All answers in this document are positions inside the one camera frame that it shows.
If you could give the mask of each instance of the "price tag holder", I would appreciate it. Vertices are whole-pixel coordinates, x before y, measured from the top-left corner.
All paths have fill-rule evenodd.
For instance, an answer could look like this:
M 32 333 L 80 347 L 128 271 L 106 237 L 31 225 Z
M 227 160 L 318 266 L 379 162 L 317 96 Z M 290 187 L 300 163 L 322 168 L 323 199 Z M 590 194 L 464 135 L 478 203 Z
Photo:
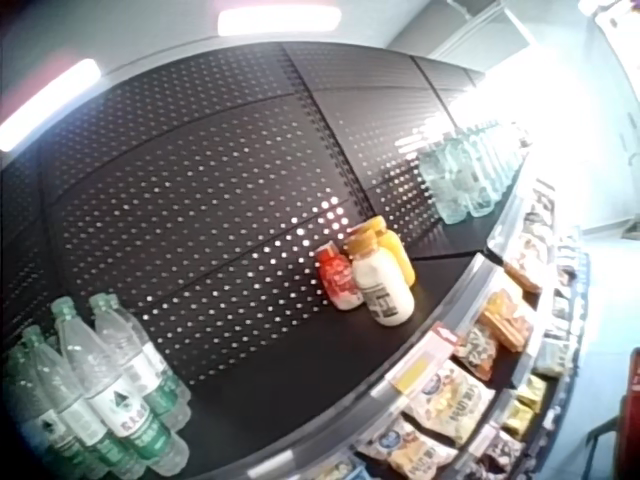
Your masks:
M 482 427 L 480 433 L 473 439 L 471 445 L 469 445 L 469 453 L 476 458 L 480 458 L 484 455 L 484 452 L 489 447 L 489 444 L 498 434 L 499 427 L 494 422 L 489 422 Z
M 441 322 L 436 322 L 385 378 L 400 393 L 411 397 L 451 357 L 457 343 L 458 336 Z

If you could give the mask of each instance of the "fluorescent light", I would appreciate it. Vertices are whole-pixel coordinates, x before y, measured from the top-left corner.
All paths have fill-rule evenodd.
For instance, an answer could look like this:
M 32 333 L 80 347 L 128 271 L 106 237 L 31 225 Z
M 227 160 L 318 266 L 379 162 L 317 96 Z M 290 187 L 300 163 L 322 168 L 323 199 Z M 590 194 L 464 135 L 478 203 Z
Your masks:
M 263 5 L 224 10 L 218 18 L 218 35 L 271 32 L 328 32 L 340 23 L 342 13 L 327 5 Z
M 85 59 L 51 81 L 0 125 L 0 150 L 8 152 L 47 118 L 100 79 L 96 62 Z

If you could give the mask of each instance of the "red object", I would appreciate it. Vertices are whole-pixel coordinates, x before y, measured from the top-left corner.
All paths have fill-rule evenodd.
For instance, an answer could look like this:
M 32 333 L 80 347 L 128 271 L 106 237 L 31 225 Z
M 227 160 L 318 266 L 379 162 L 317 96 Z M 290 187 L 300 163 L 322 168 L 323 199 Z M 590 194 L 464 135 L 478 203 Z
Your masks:
M 329 242 L 316 250 L 318 273 L 324 289 L 334 305 L 340 310 L 354 308 L 360 302 L 353 304 L 355 298 L 361 298 L 358 287 L 353 280 L 351 264 L 342 255 L 333 242 Z

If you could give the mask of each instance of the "plastic bottle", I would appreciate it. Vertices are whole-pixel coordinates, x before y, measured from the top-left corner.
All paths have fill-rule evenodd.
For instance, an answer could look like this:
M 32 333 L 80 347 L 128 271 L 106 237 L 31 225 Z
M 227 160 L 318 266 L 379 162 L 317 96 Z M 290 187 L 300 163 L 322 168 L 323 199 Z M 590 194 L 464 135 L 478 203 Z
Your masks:
M 353 258 L 353 278 L 373 318 L 386 327 L 406 322 L 415 301 L 391 252 L 378 246 L 369 229 L 349 237 L 347 245 Z
M 109 306 L 111 307 L 111 310 L 120 315 L 120 317 L 122 317 L 131 327 L 131 330 L 133 330 L 133 333 L 136 335 L 140 345 L 142 345 L 142 351 L 147 356 L 149 362 L 151 362 L 151 366 L 155 371 L 162 375 L 162 381 L 165 382 L 167 388 L 176 390 L 178 397 L 183 402 L 186 403 L 191 400 L 191 391 L 173 372 L 173 370 L 171 370 L 171 367 L 169 367 L 162 355 L 160 355 L 158 350 L 156 350 L 155 345 L 138 319 L 120 305 L 120 301 L 115 294 L 112 293 L 107 295 L 107 298 L 109 299 Z
M 471 155 L 459 139 L 450 133 L 446 133 L 444 138 L 445 147 L 442 154 L 445 155 L 446 161 L 455 166 L 454 184 L 469 213 L 474 217 L 491 213 L 495 205 L 494 195 L 482 172 L 477 170 Z
M 443 147 L 443 142 L 436 142 L 425 150 L 419 157 L 419 169 L 440 217 L 445 223 L 452 225 L 464 220 L 469 210 L 453 184 L 453 168 L 438 155 Z
M 400 267 L 405 283 L 412 286 L 416 282 L 416 272 L 413 270 L 411 260 L 409 260 L 409 256 L 402 245 L 402 240 L 400 240 L 400 237 L 398 237 L 396 232 L 387 228 L 387 222 L 385 222 L 384 217 L 382 217 L 382 215 L 377 215 L 370 218 L 366 222 L 355 227 L 352 232 L 360 233 L 364 230 L 371 230 L 376 235 L 377 244 L 380 247 L 387 249 L 387 251 L 393 255 Z
M 23 412 L 20 415 L 22 418 L 18 418 L 18 422 L 28 422 L 27 430 L 44 432 L 54 454 L 61 457 L 66 463 L 66 465 L 56 465 L 55 470 L 58 470 L 61 476 L 72 479 L 78 479 L 85 475 L 93 480 L 106 475 L 109 469 L 82 447 L 77 437 L 52 408 L 22 346 L 16 345 L 9 355 L 11 357 L 9 373 L 15 380 L 15 389 L 12 393 L 15 395 L 14 401 L 18 402 L 19 409 Z
M 142 476 L 146 465 L 118 440 L 94 413 L 84 399 L 67 362 L 45 343 L 40 327 L 23 331 L 25 343 L 31 348 L 31 358 L 40 385 L 53 408 L 82 444 L 123 480 Z
M 353 271 L 347 257 L 340 254 L 333 242 L 315 251 L 318 274 L 329 299 L 338 310 L 352 310 L 362 305 L 364 299 L 353 279 Z
M 118 368 L 110 349 L 77 315 L 69 297 L 51 305 L 60 349 L 87 401 L 113 433 L 162 476 L 180 472 L 189 459 L 187 444 L 172 433 Z

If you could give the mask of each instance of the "green bottle cap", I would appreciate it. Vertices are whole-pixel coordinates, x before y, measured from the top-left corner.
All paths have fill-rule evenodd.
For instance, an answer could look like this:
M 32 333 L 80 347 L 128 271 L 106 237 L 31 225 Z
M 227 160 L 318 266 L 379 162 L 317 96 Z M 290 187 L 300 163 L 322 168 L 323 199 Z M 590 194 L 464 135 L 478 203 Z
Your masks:
M 106 293 L 97 293 L 96 295 L 93 295 L 89 299 L 89 305 L 91 305 L 94 313 L 111 308 L 111 302 L 109 302 L 109 297 L 107 297 Z
M 44 336 L 42 330 L 38 325 L 31 325 L 22 331 L 22 339 L 25 345 L 29 348 L 35 348 L 38 345 L 44 343 Z
M 120 300 L 118 300 L 118 296 L 115 293 L 110 293 L 107 298 L 111 308 L 120 308 Z

